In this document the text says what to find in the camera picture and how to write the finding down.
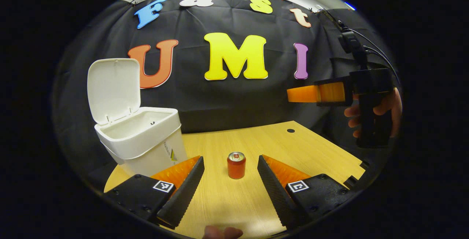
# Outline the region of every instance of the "wooden table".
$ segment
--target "wooden table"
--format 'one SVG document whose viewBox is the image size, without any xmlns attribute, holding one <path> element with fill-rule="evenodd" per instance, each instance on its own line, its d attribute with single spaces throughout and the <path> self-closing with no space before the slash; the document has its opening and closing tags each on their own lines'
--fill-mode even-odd
<svg viewBox="0 0 469 239">
<path fill-rule="evenodd" d="M 310 176 L 328 174 L 339 183 L 365 172 L 361 160 L 296 122 L 220 132 L 183 134 L 189 158 L 204 157 L 205 172 L 186 214 L 174 230 L 201 238 L 206 225 L 243 230 L 241 238 L 267 237 L 284 231 L 259 176 L 261 154 L 277 159 Z M 226 158 L 239 151 L 246 156 L 246 173 L 241 179 L 228 176 Z M 130 176 L 118 165 L 109 176 L 104 192 Z"/>
</svg>

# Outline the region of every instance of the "open lid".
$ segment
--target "open lid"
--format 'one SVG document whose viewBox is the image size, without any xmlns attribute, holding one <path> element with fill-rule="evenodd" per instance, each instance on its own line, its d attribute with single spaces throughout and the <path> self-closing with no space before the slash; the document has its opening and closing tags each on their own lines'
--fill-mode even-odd
<svg viewBox="0 0 469 239">
<path fill-rule="evenodd" d="M 88 102 L 93 119 L 107 124 L 140 107 L 140 66 L 135 59 L 96 60 L 88 70 Z"/>
</svg>

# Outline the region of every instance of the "black cable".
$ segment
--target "black cable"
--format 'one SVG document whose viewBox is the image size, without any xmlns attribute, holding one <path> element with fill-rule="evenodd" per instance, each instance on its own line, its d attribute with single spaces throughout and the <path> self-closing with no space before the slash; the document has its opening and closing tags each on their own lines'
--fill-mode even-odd
<svg viewBox="0 0 469 239">
<path fill-rule="evenodd" d="M 353 33 L 359 34 L 361 37 L 363 37 L 364 39 L 368 40 L 368 42 L 370 42 L 375 48 L 377 48 L 377 49 L 384 55 L 384 57 L 386 57 L 386 59 L 387 59 L 388 62 L 389 62 L 389 58 L 386 56 L 386 54 L 384 54 L 384 52 L 383 52 L 377 45 L 375 45 L 375 43 L 373 43 L 373 42 L 372 42 L 371 40 L 369 40 L 367 37 L 365 37 L 364 35 L 360 34 L 359 32 L 357 32 L 357 31 L 355 31 L 355 30 L 353 30 L 353 29 L 348 28 L 348 30 L 352 31 Z"/>
<path fill-rule="evenodd" d="M 384 57 L 382 54 L 380 54 L 380 52 L 377 52 L 377 50 L 371 48 L 371 47 L 367 47 L 367 46 L 363 46 L 365 48 L 365 50 L 371 50 L 371 51 L 368 51 L 369 53 L 371 54 L 374 54 L 374 55 L 378 55 L 380 57 L 382 57 L 388 64 L 389 64 L 389 67 L 391 67 L 392 71 L 394 72 L 394 75 L 396 76 L 396 79 L 397 79 L 397 82 L 400 84 L 400 80 L 399 80 L 399 77 L 397 76 L 397 73 L 396 71 L 394 70 L 394 67 L 392 67 L 391 63 L 389 62 L 389 60 L 387 60 L 386 57 Z"/>
</svg>

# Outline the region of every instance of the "orange can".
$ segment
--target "orange can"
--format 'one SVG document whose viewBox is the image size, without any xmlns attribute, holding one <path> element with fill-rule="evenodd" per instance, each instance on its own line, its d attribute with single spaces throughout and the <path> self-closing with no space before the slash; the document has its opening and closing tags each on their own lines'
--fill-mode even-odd
<svg viewBox="0 0 469 239">
<path fill-rule="evenodd" d="M 228 176 L 232 179 L 241 179 L 246 170 L 246 157 L 241 152 L 233 152 L 228 155 Z"/>
</svg>

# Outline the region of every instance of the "yellow letter m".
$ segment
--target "yellow letter m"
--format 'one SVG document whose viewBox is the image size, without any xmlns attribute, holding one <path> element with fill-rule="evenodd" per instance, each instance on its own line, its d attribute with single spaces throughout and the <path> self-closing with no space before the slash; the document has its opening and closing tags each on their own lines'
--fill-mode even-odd
<svg viewBox="0 0 469 239">
<path fill-rule="evenodd" d="M 248 36 L 239 50 L 225 33 L 206 34 L 204 39 L 210 43 L 210 68 L 205 73 L 207 80 L 226 79 L 228 73 L 223 70 L 223 60 L 234 78 L 239 77 L 246 60 L 248 67 L 243 72 L 246 78 L 267 78 L 263 60 L 265 38 L 255 35 Z"/>
</svg>

